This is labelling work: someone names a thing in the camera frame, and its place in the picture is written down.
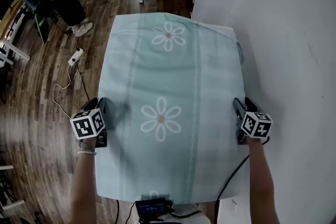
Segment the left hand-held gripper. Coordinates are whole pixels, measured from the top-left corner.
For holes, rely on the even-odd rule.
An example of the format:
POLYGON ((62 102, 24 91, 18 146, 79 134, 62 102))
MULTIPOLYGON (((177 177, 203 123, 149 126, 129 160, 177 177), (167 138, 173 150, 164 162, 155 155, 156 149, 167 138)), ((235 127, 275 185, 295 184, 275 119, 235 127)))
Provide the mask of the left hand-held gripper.
POLYGON ((114 129, 114 103, 106 97, 92 98, 83 105, 81 112, 70 118, 78 140, 96 137, 96 147, 107 147, 107 130, 114 129))

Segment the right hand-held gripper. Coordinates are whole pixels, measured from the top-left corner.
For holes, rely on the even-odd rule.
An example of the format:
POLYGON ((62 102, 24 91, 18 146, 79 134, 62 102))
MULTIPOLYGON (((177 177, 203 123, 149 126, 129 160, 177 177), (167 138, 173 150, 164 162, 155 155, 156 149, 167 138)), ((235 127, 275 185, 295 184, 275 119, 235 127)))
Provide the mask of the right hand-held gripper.
POLYGON ((233 99, 233 107, 237 116, 238 145, 247 144, 247 137, 267 139, 274 121, 269 114, 263 113, 261 107, 248 97, 245 97, 245 106, 238 98, 233 99))

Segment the light blue floral tablecloth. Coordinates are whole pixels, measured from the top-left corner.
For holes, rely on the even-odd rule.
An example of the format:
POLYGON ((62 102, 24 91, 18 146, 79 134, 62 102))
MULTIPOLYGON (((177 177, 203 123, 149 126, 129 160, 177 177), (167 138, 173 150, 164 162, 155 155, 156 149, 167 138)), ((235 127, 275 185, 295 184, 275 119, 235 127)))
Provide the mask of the light blue floral tablecloth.
POLYGON ((223 187, 246 155, 233 107, 245 99, 242 57, 238 41, 200 33, 169 13, 115 17, 98 90, 115 124, 96 155, 99 196, 188 204, 236 194, 223 187))

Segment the person's left forearm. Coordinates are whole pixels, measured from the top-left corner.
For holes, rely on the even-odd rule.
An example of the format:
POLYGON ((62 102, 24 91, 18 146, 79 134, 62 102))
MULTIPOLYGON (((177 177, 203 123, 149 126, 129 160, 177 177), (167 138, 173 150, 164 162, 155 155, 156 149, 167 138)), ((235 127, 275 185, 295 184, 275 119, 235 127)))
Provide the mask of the person's left forearm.
POLYGON ((70 224, 97 224, 95 147, 97 139, 81 143, 70 194, 70 224))

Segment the person's right forearm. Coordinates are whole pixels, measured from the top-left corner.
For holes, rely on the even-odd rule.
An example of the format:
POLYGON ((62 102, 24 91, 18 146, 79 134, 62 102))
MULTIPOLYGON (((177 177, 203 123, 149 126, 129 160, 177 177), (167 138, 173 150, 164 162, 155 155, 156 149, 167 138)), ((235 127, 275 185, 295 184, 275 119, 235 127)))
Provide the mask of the person's right forearm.
POLYGON ((251 224, 280 224, 275 207, 274 182, 262 142, 247 138, 250 163, 251 224))

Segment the white power strip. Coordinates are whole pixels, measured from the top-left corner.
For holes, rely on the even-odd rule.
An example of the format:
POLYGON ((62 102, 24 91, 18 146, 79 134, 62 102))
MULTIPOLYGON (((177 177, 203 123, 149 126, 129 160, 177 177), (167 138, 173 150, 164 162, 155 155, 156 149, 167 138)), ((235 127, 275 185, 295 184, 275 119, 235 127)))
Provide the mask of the white power strip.
POLYGON ((83 49, 81 48, 76 48, 75 53, 70 57, 68 60, 68 63, 70 66, 75 65, 75 62, 77 62, 83 55, 83 49))

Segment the black and green bag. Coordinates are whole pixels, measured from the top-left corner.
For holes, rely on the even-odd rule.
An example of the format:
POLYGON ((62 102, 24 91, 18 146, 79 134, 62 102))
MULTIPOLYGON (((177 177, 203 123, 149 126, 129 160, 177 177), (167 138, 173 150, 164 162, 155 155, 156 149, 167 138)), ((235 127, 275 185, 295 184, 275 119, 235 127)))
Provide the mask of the black and green bag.
POLYGON ((34 17, 39 36, 42 40, 42 43, 45 44, 49 35, 49 24, 47 17, 39 14, 34 14, 34 17))

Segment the wooden desk with white legs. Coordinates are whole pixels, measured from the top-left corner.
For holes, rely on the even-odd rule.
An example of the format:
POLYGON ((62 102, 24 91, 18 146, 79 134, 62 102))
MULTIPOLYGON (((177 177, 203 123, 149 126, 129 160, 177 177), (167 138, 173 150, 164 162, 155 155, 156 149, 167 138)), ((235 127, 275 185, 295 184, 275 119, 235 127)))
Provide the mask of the wooden desk with white legs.
POLYGON ((14 0, 10 4, 3 19, 0 21, 0 45, 4 45, 8 51, 13 51, 25 60, 30 60, 30 56, 13 45, 13 40, 22 24, 26 5, 23 0, 14 0))

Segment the small black chest screen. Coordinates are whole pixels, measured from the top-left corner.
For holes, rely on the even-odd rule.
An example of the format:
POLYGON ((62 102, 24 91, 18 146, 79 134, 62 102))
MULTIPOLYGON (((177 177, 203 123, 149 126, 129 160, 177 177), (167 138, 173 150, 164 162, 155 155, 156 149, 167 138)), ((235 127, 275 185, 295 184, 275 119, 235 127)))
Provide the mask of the small black chest screen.
POLYGON ((142 219, 156 219, 174 212, 173 202, 166 198, 139 200, 135 202, 138 216, 142 219))

